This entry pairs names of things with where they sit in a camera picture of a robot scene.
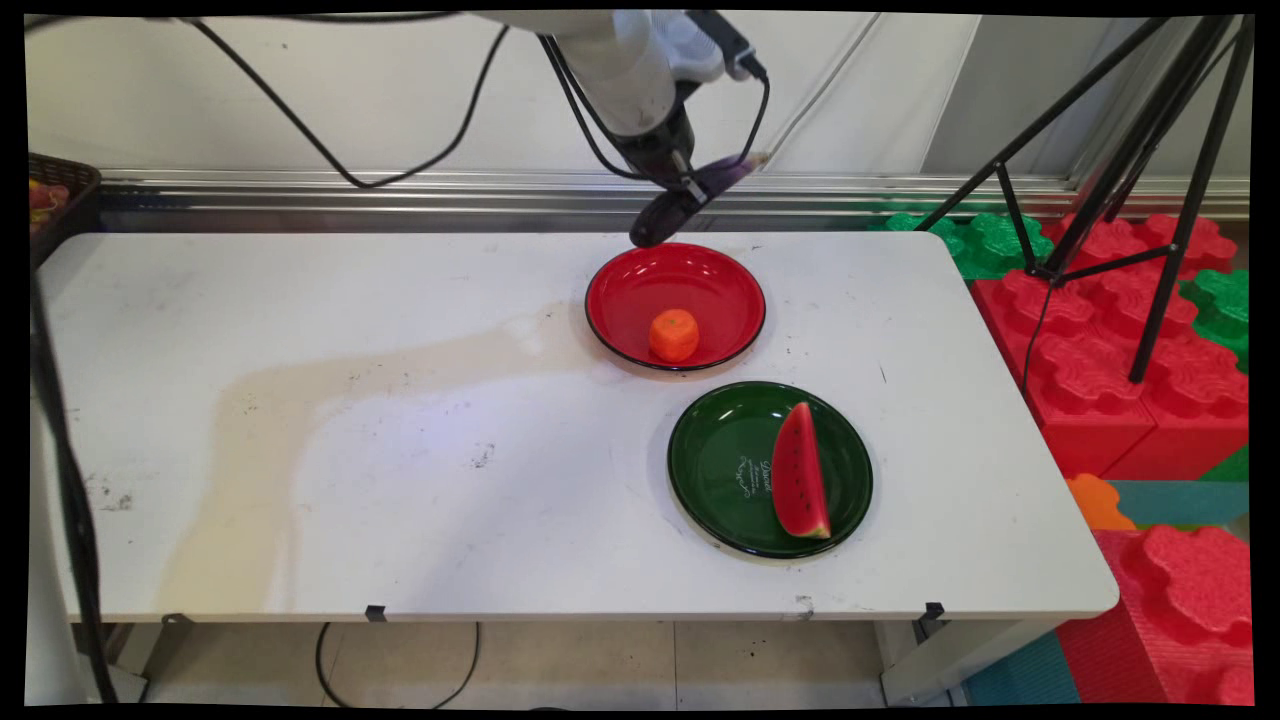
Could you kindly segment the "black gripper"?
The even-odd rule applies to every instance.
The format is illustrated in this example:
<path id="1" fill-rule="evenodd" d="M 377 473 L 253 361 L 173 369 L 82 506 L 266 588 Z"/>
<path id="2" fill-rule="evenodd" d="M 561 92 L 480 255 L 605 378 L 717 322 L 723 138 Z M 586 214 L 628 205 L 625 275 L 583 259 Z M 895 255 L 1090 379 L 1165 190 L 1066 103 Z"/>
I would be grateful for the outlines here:
<path id="1" fill-rule="evenodd" d="M 677 201 L 682 192 L 696 208 L 710 201 L 709 176 L 691 173 L 695 133 L 681 101 L 648 132 L 613 135 L 612 141 L 635 174 L 660 186 L 657 202 Z"/>

